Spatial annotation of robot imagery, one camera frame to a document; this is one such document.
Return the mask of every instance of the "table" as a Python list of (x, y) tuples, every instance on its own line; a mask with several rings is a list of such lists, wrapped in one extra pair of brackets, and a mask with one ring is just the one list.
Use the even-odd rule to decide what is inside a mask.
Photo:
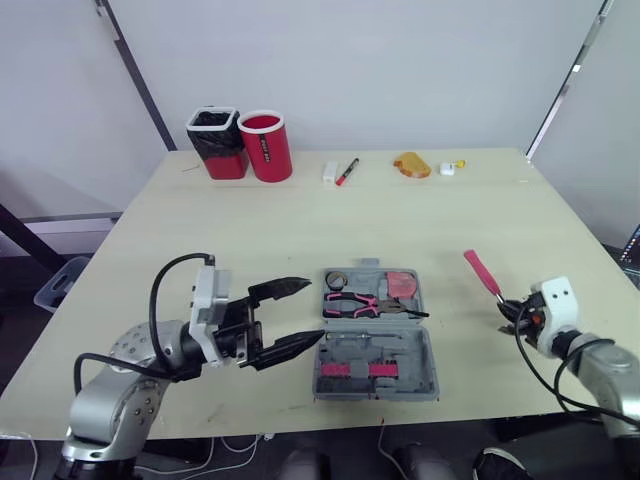
[[(516, 150), (419, 152), (432, 166), (464, 159), (453, 177), (402, 176), (400, 152), (296, 152), (295, 173), (271, 185), (250, 173), (213, 182), (194, 152), (170, 153), (113, 228), (0, 399), (0, 432), (62, 438), (73, 399), (72, 364), (81, 352), (109, 351), (145, 322), (149, 289), (170, 259), (211, 252), (232, 270), (232, 297), (271, 278), (314, 285), (257, 310), (265, 344), (322, 327), (322, 270), (377, 257), (383, 267), (418, 271), (431, 318), (441, 394), (427, 403), (314, 401), (315, 351), (255, 372), (207, 368), (169, 388), (152, 438), (240, 435), (434, 422), (559, 411), (525, 367), (494, 299), (462, 257), (475, 248), (505, 296), (567, 275), (582, 330), (615, 338), (640, 354), (639, 297), (633, 285), (542, 175)], [(343, 187), (322, 184), (324, 164), (360, 165)], [(160, 291), (159, 318), (188, 319), (196, 262), (179, 265)], [(547, 378), (558, 361), (532, 352)], [(99, 365), (87, 362), (85, 379)], [(575, 379), (564, 391), (592, 401)]]

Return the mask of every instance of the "pliers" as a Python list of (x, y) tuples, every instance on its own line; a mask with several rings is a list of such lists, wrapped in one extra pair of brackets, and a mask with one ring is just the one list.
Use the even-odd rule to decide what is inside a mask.
[(369, 295), (366, 293), (352, 293), (352, 292), (335, 292), (327, 293), (324, 296), (325, 302), (342, 301), (347, 300), (351, 302), (362, 303), (365, 306), (357, 308), (355, 310), (334, 310), (325, 308), (322, 311), (322, 315), (325, 318), (377, 318), (381, 313), (402, 313), (407, 312), (418, 317), (428, 317), (428, 313), (416, 312), (409, 310), (399, 300), (380, 300), (375, 295)]

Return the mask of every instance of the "cable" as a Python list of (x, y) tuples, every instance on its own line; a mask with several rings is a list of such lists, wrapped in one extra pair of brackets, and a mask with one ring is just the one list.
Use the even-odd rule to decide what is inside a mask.
[(151, 335), (151, 345), (153, 346), (153, 352), (156, 354), (156, 358), (158, 359), (160, 366), (165, 372), (171, 372), (173, 371), (173, 368), (171, 367), (169, 358), (162, 350), (162, 347), (160, 346), (160, 340), (158, 338), (156, 306), (158, 301), (158, 290), (160, 288), (160, 282), (162, 281), (162, 278), (166, 275), (166, 273), (178, 263), (194, 258), (203, 259), (205, 265), (215, 264), (215, 257), (208, 253), (189, 253), (188, 255), (182, 255), (181, 257), (174, 258), (164, 267), (162, 267), (162, 269), (156, 275), (156, 278), (153, 281), (153, 285), (151, 286), (151, 293), (149, 294), (149, 331)]
[(171, 470), (171, 471), (168, 471), (168, 472), (165, 472), (165, 471), (162, 471), (162, 470), (156, 470), (155, 468), (151, 468), (151, 467), (143, 467), (143, 466), (140, 466), (140, 467), (136, 466), (135, 469), (136, 470), (141, 470), (143, 472), (155, 473), (156, 475), (176, 475), (178, 473), (189, 473), (189, 472), (195, 472), (196, 470), (202, 470), (207, 465), (209, 465), (209, 462), (211, 462), (211, 459), (213, 458), (213, 447), (214, 447), (214, 445), (215, 445), (215, 438), (211, 437), (211, 448), (209, 449), (209, 456), (204, 461), (204, 463), (202, 465), (200, 465), (199, 467), (183, 468), (181, 470)]
[[(546, 388), (550, 393), (552, 393), (554, 395), (554, 397), (556, 398), (556, 400), (560, 404), (560, 407), (565, 412), (569, 413), (575, 419), (580, 420), (580, 421), (587, 421), (589, 423), (594, 423), (593, 419), (584, 419), (582, 417), (576, 416), (575, 415), (576, 412), (573, 412), (573, 411), (569, 410), (567, 408), (567, 406), (565, 405), (565, 403), (568, 403), (569, 405), (573, 405), (574, 407), (581, 408), (584, 411), (589, 412), (591, 414), (607, 415), (609, 417), (617, 418), (618, 420), (622, 420), (623, 422), (629, 423), (630, 425), (633, 425), (636, 428), (640, 428), (640, 421), (634, 420), (631, 417), (627, 417), (626, 415), (618, 413), (618, 412), (616, 412), (614, 410), (610, 410), (608, 408), (602, 408), (602, 407), (599, 407), (597, 405), (589, 405), (587, 403), (578, 402), (577, 400), (574, 400), (572, 398), (569, 398), (569, 397), (561, 394), (560, 391), (556, 388), (555, 381), (554, 381), (554, 386), (552, 387), (551, 385), (549, 385), (549, 383), (547, 383), (547, 381), (544, 378), (542, 378), (542, 375), (540, 375), (540, 373), (538, 372), (536, 367), (534, 367), (533, 363), (531, 362), (531, 359), (529, 358), (529, 355), (527, 354), (527, 352), (524, 349), (524, 346), (522, 345), (522, 339), (520, 338), (520, 328), (519, 328), (520, 327), (520, 321), (522, 320), (522, 316), (524, 315), (525, 310), (526, 310), (526, 307), (523, 306), (520, 309), (520, 311), (518, 312), (518, 315), (516, 316), (516, 319), (514, 321), (516, 345), (518, 346), (518, 350), (520, 351), (520, 354), (522, 355), (522, 358), (524, 359), (525, 363), (529, 367), (529, 370), (531, 370), (533, 375), (538, 379), (538, 381), (542, 384), (542, 386), (544, 388)], [(608, 340), (608, 339), (597, 339), (597, 340), (594, 340), (592, 342), (587, 342), (584, 345), (581, 345), (581, 346), (577, 347), (573, 352), (571, 352), (571, 354), (569, 354), (567, 356), (567, 358), (562, 362), (562, 364), (560, 364), (560, 366), (556, 370), (556, 380), (558, 381), (558, 384), (560, 382), (560, 375), (562, 375), (562, 372), (569, 365), (571, 360), (573, 358), (575, 358), (575, 356), (577, 356), (578, 353), (582, 352), (587, 346), (591, 346), (594, 343), (614, 343), (614, 342), (613, 342), (613, 340)]]
[(73, 364), (73, 388), (76, 391), (76, 395), (78, 395), (80, 390), (82, 390), (82, 362), (85, 360), (95, 360), (96, 362), (106, 363), (107, 365), (113, 365), (114, 367), (133, 370), (134, 372), (140, 373), (141, 375), (147, 375), (149, 377), (162, 378), (166, 380), (171, 380), (173, 378), (169, 373), (160, 372), (152, 368), (141, 367), (135, 363), (125, 362), (124, 360), (100, 355), (99, 353), (81, 353)]
[(31, 475), (29, 480), (36, 478), (36, 471), (38, 470), (38, 463), (40, 462), (40, 456), (38, 455), (38, 447), (33, 437), (27, 432), (19, 432), (21, 435), (0, 435), (2, 440), (29, 440), (31, 443), (31, 449), (33, 450), (33, 466), (31, 467)]
[(205, 470), (204, 472), (199, 472), (199, 473), (195, 473), (193, 475), (189, 475), (189, 476), (183, 477), (180, 480), (191, 480), (192, 478), (197, 478), (197, 477), (199, 477), (201, 475), (207, 475), (209, 473), (222, 472), (223, 470), (234, 470), (236, 468), (242, 468), (242, 467), (247, 466), (247, 465), (249, 465), (251, 463), (251, 460), (253, 460), (253, 457), (256, 455), (256, 450), (258, 450), (258, 442), (257, 441), (254, 442), (254, 444), (253, 444), (253, 451), (251, 452), (251, 456), (247, 460), (245, 460), (244, 462), (239, 463), (238, 465), (230, 465), (228, 467), (218, 467), (218, 468), (214, 468), (212, 470)]
[(35, 440), (29, 435), (29, 442), (31, 443), (31, 448), (33, 448), (33, 467), (31, 467), (31, 475), (29, 475), (29, 480), (33, 480), (36, 478), (36, 471), (38, 470), (38, 447), (36, 446)]
[(404, 470), (402, 470), (402, 467), (396, 461), (396, 459), (382, 449), (382, 435), (384, 435), (385, 427), (386, 425), (382, 425), (382, 427), (380, 427), (380, 436), (378, 437), (378, 451), (382, 454), (383, 457), (385, 457), (387, 460), (393, 463), (393, 465), (398, 469), (398, 471), (400, 472), (400, 475), (402, 475), (402, 478), (404, 478), (404, 480), (409, 480), (409, 477), (407, 477), (407, 474), (404, 473)]
[[(562, 372), (564, 372), (564, 370), (569, 366), (571, 361), (575, 359), (587, 347), (597, 345), (597, 344), (613, 345), (614, 343), (615, 342), (613, 340), (608, 338), (597, 338), (595, 340), (591, 340), (590, 342), (586, 342), (576, 347), (575, 350), (573, 350), (569, 355), (567, 355), (567, 358), (565, 358), (562, 361), (562, 363), (556, 370), (556, 374), (553, 379), (553, 388), (556, 393), (556, 399), (558, 400), (558, 403), (560, 403), (560, 405), (562, 405), (562, 402), (564, 400), (563, 398), (564, 395), (560, 394), (560, 377), (562, 376)], [(617, 418), (618, 420), (622, 420), (623, 422), (626, 422), (640, 429), (640, 421), (634, 420), (633, 418), (623, 415), (622, 413), (616, 412), (615, 410), (609, 410), (608, 408), (602, 408), (597, 405), (585, 405), (582, 408), (584, 408), (585, 410), (591, 411), (593, 413), (599, 413), (601, 415), (608, 415), (610, 417)]]
[(245, 448), (232, 448), (229, 446), (229, 444), (227, 443), (227, 441), (224, 439), (224, 437), (220, 437), (220, 441), (222, 442), (222, 444), (224, 445), (224, 447), (229, 450), (230, 452), (233, 453), (244, 453), (247, 450), (251, 450), (253, 448), (254, 443), (257, 443), (258, 440), (260, 439), (259, 435), (256, 435), (256, 439), (248, 446)]

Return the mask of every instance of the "cup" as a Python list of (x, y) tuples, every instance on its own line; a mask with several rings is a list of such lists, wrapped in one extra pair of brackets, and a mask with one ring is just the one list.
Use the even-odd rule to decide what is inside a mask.
[(284, 117), (273, 110), (240, 115), (242, 134), (253, 170), (263, 182), (281, 182), (293, 173)]

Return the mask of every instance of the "tool case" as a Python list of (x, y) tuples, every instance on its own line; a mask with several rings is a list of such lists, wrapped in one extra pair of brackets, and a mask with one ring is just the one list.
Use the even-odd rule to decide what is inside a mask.
[[(347, 279), (341, 293), (374, 295), (388, 300), (389, 272), (413, 276), (416, 289), (400, 298), (408, 310), (424, 312), (418, 275), (414, 270), (380, 268), (377, 259), (363, 259), (358, 268), (329, 268)], [(353, 311), (363, 305), (333, 298), (335, 288), (324, 282), (323, 318), (326, 335), (320, 340), (314, 364), (313, 393), (319, 400), (386, 399), (430, 401), (439, 394), (438, 379), (423, 318), (407, 312), (379, 313), (375, 318), (327, 318), (326, 310)]]

